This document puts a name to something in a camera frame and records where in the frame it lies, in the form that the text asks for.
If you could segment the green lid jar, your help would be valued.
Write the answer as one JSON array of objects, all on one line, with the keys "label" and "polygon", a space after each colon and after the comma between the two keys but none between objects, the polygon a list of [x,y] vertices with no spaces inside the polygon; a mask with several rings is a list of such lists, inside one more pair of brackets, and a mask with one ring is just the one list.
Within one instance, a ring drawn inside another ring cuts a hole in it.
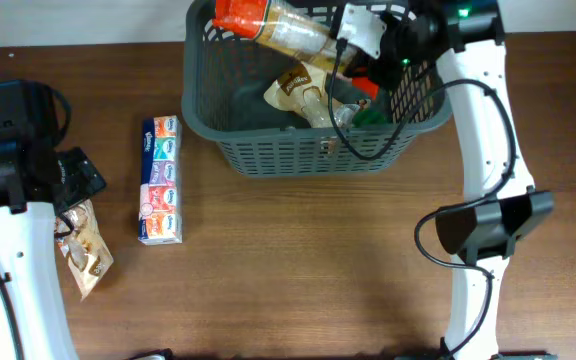
[{"label": "green lid jar", "polygon": [[386,116],[373,109],[361,110],[352,119],[352,124],[355,128],[383,125],[387,123],[388,120]]}]

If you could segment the spaghetti pack red ends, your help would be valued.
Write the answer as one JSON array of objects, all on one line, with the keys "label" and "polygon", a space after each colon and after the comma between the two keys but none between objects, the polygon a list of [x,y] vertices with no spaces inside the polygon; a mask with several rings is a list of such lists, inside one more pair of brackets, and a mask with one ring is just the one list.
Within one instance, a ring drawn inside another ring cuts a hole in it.
[{"label": "spaghetti pack red ends", "polygon": [[300,13],[286,1],[217,0],[213,24],[251,39],[327,73],[350,78],[352,85],[376,98],[364,60],[381,56],[387,25],[363,6],[346,4],[327,26]]}]

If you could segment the beige snack bag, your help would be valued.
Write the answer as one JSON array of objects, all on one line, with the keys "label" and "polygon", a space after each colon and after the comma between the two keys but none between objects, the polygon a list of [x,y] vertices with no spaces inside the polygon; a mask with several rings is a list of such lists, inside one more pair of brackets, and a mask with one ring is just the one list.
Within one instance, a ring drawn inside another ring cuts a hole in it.
[{"label": "beige snack bag", "polygon": [[312,128],[332,126],[326,93],[327,73],[303,62],[277,78],[263,98],[272,107],[294,112],[306,119]]}]

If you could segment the brown snack bag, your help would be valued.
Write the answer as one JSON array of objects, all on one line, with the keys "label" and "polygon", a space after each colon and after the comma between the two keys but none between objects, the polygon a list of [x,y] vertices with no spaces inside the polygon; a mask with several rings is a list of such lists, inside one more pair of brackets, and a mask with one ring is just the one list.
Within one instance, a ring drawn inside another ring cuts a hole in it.
[{"label": "brown snack bag", "polygon": [[54,237],[84,301],[114,262],[99,231],[92,201],[58,215]]}]

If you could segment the tissue multipack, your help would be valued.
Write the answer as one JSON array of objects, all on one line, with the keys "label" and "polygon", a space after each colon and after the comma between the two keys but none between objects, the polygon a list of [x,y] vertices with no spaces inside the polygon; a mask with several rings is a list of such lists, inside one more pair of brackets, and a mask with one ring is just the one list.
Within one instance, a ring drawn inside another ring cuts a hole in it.
[{"label": "tissue multipack", "polygon": [[181,135],[174,115],[142,124],[138,240],[145,245],[182,242]]}]

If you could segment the grey plastic basket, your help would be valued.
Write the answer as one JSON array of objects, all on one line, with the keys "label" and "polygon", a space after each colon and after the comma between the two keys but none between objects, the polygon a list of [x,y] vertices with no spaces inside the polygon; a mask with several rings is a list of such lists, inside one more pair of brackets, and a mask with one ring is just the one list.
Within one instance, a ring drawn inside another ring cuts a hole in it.
[{"label": "grey plastic basket", "polygon": [[249,177],[280,177],[376,172],[389,167],[423,133],[451,115],[439,93],[423,97],[441,80],[426,64],[411,66],[392,92],[379,92],[374,107],[387,124],[352,127],[352,147],[377,160],[352,155],[331,127],[312,128],[293,112],[263,98],[271,83],[295,59],[213,25],[215,3],[193,2],[186,14],[182,113],[187,127],[215,142],[231,167]]}]

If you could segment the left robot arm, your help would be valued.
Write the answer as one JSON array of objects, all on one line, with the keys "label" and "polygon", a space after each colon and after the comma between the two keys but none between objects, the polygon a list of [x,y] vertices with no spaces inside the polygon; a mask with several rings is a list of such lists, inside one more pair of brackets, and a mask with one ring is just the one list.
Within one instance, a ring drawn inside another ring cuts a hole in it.
[{"label": "left robot arm", "polygon": [[40,82],[0,82],[0,359],[75,359],[56,269],[56,221],[106,181],[59,150],[72,109]]}]

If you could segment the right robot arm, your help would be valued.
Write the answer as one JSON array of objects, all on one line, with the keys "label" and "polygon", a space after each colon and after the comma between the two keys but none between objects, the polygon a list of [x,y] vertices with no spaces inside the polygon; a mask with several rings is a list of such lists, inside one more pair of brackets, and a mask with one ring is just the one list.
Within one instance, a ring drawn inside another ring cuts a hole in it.
[{"label": "right robot arm", "polygon": [[452,273],[440,359],[497,359],[501,284],[519,241],[553,211],[536,188],[517,140],[505,74],[505,30],[494,1],[412,1],[401,16],[341,5],[337,53],[357,56],[343,75],[366,90],[391,90],[405,68],[427,64],[452,108],[463,163],[459,204],[427,214]]}]

